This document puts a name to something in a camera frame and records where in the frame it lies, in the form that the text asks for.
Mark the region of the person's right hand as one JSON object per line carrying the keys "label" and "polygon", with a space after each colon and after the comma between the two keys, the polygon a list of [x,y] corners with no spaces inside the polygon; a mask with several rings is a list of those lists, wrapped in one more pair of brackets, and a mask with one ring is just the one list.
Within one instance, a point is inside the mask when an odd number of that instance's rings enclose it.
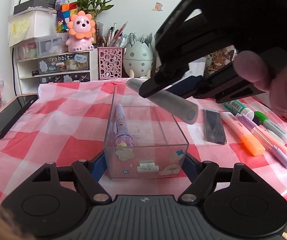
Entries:
{"label": "person's right hand", "polygon": [[287,66],[275,78],[270,77],[263,59],[252,51],[239,53],[233,62],[235,72],[264,92],[269,93],[272,110],[287,115]]}

